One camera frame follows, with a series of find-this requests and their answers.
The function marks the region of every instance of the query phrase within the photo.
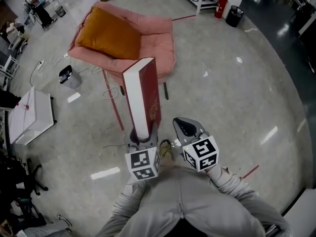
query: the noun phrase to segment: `wooden leg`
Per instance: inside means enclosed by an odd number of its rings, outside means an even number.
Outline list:
[[[169,100],[169,95],[168,95],[168,89],[167,89],[166,82],[163,83],[163,88],[164,88],[164,96],[166,97],[167,100]]]
[[[123,86],[120,86],[120,91],[121,91],[122,95],[125,96],[125,92],[124,92]]]

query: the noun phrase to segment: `power strip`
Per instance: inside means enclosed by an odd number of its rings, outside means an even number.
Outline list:
[[[38,66],[37,66],[37,69],[40,70],[40,68],[43,66],[44,64],[44,60],[40,61]]]

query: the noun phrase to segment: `pink armchair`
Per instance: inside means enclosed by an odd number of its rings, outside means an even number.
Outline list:
[[[173,71],[175,65],[172,20],[170,18],[137,14],[107,2],[96,2],[94,6],[127,21],[141,33],[139,58],[156,58],[158,81],[164,83],[165,94],[168,99],[165,81],[167,75]],[[77,37],[84,26],[84,22],[90,13],[91,10],[78,26],[76,35],[68,50],[68,54],[74,58],[105,69],[109,75],[122,86],[121,73],[135,63],[135,60],[112,59],[105,54],[82,47],[76,43]]]

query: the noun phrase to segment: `red tape line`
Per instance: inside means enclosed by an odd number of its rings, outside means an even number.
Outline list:
[[[180,19],[185,19],[185,18],[191,18],[191,17],[195,17],[196,15],[191,15],[191,16],[186,16],[186,17],[182,17],[182,18],[175,18],[172,19],[172,21],[176,21],[176,20],[180,20]]]
[[[254,172],[257,168],[259,167],[259,165],[255,166],[251,171],[248,172],[248,174],[246,174],[243,178],[245,179],[247,176],[249,176],[252,172]]]
[[[114,98],[113,98],[113,95],[112,95],[110,86],[107,84],[107,75],[105,74],[105,71],[104,71],[104,70],[102,70],[102,73],[103,73],[103,77],[104,77],[104,80],[105,80],[105,84],[106,84],[106,86],[107,86],[107,88],[108,88],[109,96],[110,96],[110,99],[111,99],[111,102],[112,102],[112,105],[113,105],[114,112],[115,112],[115,114],[116,114],[116,116],[117,116],[117,119],[118,119],[120,128],[121,128],[122,131],[124,131],[124,126],[123,126],[122,120],[120,119],[117,106],[116,106],[116,104],[115,104],[115,102],[114,102]]]

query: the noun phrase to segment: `marker cube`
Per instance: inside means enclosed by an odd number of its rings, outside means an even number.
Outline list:
[[[157,147],[126,154],[125,158],[129,172],[137,180],[158,176],[160,155],[157,152]]]
[[[219,151],[213,136],[182,148],[184,159],[197,171],[218,163]]]

